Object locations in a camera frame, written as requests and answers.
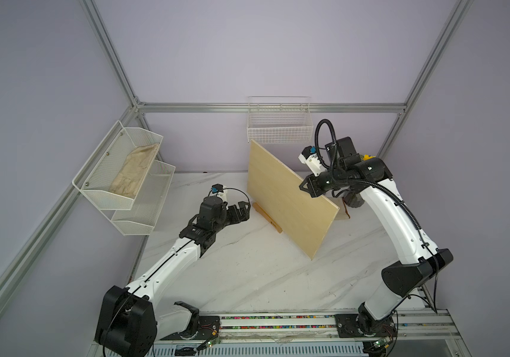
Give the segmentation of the small wooden easel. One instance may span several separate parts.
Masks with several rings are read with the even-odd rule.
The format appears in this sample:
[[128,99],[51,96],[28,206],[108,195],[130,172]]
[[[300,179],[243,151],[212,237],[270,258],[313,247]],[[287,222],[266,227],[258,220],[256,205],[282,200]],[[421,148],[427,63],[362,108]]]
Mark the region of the small wooden easel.
[[259,203],[254,202],[253,208],[256,210],[257,213],[259,213],[263,218],[265,218],[265,220],[268,223],[270,223],[279,234],[283,233],[283,229],[280,227],[280,225],[262,208],[262,206]]

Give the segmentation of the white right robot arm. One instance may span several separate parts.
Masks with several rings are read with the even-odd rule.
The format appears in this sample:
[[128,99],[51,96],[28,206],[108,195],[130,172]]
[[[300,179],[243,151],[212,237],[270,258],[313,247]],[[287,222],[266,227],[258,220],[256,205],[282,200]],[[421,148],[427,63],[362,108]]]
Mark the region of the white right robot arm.
[[357,334],[375,336],[390,325],[395,309],[413,290],[452,263],[453,254],[439,248],[424,232],[382,159],[362,158],[349,137],[332,141],[325,151],[328,164],[317,145],[306,147],[299,155],[311,170],[300,190],[313,198],[331,193],[347,202],[363,200],[378,217],[398,255],[397,262],[382,270],[380,286],[359,306],[354,320]]

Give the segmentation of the light plywood board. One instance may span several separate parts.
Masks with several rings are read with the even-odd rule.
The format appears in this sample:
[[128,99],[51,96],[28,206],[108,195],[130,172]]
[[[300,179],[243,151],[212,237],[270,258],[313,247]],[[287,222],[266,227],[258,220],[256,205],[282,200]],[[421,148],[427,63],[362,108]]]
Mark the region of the light plywood board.
[[247,193],[307,255],[314,259],[339,207],[300,190],[302,178],[256,141],[250,142]]

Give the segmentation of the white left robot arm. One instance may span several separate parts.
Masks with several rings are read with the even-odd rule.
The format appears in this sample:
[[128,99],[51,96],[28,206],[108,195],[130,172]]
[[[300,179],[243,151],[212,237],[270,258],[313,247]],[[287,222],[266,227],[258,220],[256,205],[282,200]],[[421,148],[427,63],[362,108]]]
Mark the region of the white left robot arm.
[[198,308],[177,301],[171,309],[159,304],[168,288],[216,241],[222,229],[250,218],[246,199],[229,205],[221,195],[207,196],[198,213],[179,233],[174,245],[157,263],[127,286],[113,286],[103,297],[94,341],[119,356],[145,356],[160,339],[195,337]]

